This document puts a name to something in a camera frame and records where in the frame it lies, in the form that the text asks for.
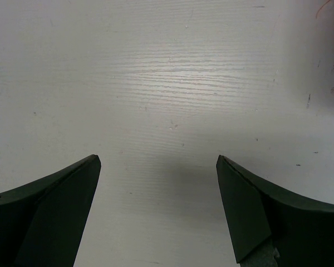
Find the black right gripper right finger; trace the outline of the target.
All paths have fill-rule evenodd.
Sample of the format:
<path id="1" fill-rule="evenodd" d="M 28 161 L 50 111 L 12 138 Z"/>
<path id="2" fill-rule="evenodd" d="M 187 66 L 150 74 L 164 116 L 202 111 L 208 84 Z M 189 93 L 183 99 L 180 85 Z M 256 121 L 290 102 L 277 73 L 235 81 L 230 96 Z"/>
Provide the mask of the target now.
<path id="1" fill-rule="evenodd" d="M 240 266 L 334 266 L 334 204 L 284 189 L 223 155 L 216 168 Z"/>

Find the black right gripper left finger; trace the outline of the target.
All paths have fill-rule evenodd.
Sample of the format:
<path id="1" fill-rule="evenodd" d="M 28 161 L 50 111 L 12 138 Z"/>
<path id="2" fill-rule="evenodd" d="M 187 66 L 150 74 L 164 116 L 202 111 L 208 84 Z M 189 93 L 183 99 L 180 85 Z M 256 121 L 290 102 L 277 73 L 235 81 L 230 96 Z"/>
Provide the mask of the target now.
<path id="1" fill-rule="evenodd" d="M 100 171 L 90 155 L 0 193 L 0 266 L 73 266 Z"/>

